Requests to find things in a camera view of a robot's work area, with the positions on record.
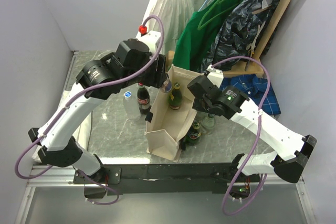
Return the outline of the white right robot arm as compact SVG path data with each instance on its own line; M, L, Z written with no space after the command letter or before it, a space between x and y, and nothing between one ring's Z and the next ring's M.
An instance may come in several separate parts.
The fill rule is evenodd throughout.
M315 137L286 128L238 88L227 86L220 90L207 76L196 77L187 88L195 98L195 110L223 116L253 132L273 149L266 154L239 154L230 168L232 179L242 181L253 174L276 174L289 183L299 181L316 146Z

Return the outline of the green gold-capped glass bottle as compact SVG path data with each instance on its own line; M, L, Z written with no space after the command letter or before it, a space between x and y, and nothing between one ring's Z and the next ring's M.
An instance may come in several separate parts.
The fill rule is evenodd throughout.
M173 85L172 91L169 95L169 106L171 109L178 110L182 104L183 96L180 90L180 83L176 82Z

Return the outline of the beige canvas tote bag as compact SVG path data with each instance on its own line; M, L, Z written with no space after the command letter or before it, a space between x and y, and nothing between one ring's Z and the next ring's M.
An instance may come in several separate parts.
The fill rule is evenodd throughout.
M181 85L182 105L174 110L169 106L170 93L159 91L146 116L145 137L149 154L177 162L181 154L180 140L193 124L197 111L193 109L194 96L187 85L200 73L171 66L168 71L172 83Z

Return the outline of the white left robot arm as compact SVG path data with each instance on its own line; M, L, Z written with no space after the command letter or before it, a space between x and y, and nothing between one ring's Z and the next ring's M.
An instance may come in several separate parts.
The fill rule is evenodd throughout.
M81 147L73 133L82 121L112 94L141 83L161 88L168 82L165 56L160 53L163 38L153 32L140 39L119 43L115 52L85 64L76 77L68 98L49 121L28 134L40 145L37 154L43 164L72 166L84 172L93 183L104 179L100 159Z

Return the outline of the clear water bottle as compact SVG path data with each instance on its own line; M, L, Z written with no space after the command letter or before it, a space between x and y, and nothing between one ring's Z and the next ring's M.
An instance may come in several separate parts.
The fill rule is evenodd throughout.
M131 91L126 91L123 95L123 106L129 120L135 122L140 119L141 113L136 97Z

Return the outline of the red bull can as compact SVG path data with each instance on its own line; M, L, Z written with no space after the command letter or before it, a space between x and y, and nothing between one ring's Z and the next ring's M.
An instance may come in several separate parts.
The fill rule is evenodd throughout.
M166 79L162 86L160 87L160 91L164 93L169 93L172 90L172 82L170 79Z

